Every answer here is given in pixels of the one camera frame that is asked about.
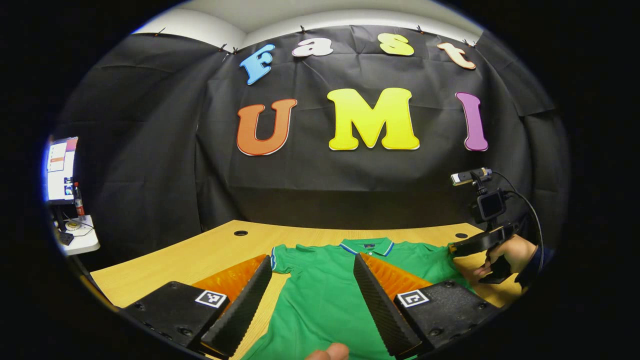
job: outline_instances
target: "red bottle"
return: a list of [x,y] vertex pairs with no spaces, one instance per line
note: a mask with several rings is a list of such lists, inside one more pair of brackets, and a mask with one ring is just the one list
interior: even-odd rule
[[82,196],[80,195],[80,189],[78,183],[74,183],[74,200],[76,201],[76,212],[78,213],[78,219],[84,220],[84,206],[82,206]]

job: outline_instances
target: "wooden table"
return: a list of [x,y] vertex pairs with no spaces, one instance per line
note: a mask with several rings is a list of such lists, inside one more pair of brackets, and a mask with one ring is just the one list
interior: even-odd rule
[[[234,235],[234,232],[241,230],[248,234]],[[455,237],[456,233],[472,236],[480,232],[480,229],[469,224],[396,230],[334,230],[234,220],[162,250],[94,271],[91,275],[114,305],[125,307],[168,281],[193,284],[244,260],[260,254],[270,254],[271,248],[279,244],[288,247],[296,244],[324,246],[338,245],[343,239],[387,237],[393,242],[424,242],[446,246],[450,242],[461,240]],[[478,253],[455,258],[454,262],[479,296],[496,306],[510,304],[521,292],[520,286],[513,282],[515,275],[500,285],[478,284],[473,281],[471,271],[483,264],[484,257],[484,253]],[[280,290],[288,277],[289,274],[273,274],[251,326],[231,359],[240,359],[265,334]]]

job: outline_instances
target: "black fabric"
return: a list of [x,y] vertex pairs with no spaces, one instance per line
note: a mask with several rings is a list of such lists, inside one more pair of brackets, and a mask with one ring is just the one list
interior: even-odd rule
[[[412,56],[384,53],[380,33],[398,33]],[[332,54],[294,58],[306,38],[332,40]],[[450,42],[476,64],[463,69],[436,47]],[[266,44],[270,73],[251,86],[239,64]],[[532,199],[545,240],[566,213],[566,140],[553,106],[523,65],[491,37],[476,48],[389,26],[337,26],[269,39],[236,55],[172,35],[131,35],[86,76],[69,100],[57,136],[79,136],[85,208],[94,216],[101,266],[135,258],[232,219],[300,227],[392,229],[474,221],[472,186],[449,176],[490,167]],[[335,105],[327,93],[353,88],[373,107],[382,90],[405,88],[414,151],[332,151]],[[456,92],[481,100],[489,149],[466,150]],[[289,137],[268,156],[236,145],[241,108],[263,104],[257,138],[269,138],[271,103],[293,98]],[[507,188],[499,177],[490,188]],[[521,218],[519,200],[501,218]]]

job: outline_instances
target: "purple letter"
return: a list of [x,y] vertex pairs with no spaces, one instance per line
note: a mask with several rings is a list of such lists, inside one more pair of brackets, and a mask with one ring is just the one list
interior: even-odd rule
[[484,139],[482,132],[482,119],[480,119],[480,100],[466,92],[456,92],[456,97],[462,102],[467,121],[467,138],[465,147],[470,151],[485,151],[489,144]]

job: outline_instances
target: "orange letter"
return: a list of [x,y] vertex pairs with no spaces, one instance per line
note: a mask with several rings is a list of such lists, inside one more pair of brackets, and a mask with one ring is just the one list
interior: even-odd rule
[[241,108],[238,111],[240,117],[236,141],[238,149],[249,156],[269,155],[280,150],[289,136],[291,108],[297,103],[296,99],[284,99],[271,104],[271,108],[276,111],[276,122],[273,126],[273,135],[267,140],[258,140],[255,137],[258,115],[264,111],[264,105],[249,105]]
[[438,44],[438,47],[447,52],[447,55],[453,60],[454,63],[462,66],[465,69],[473,70],[476,68],[476,65],[471,61],[467,61],[462,54],[464,54],[464,50],[458,49],[448,42],[443,42],[442,44]]

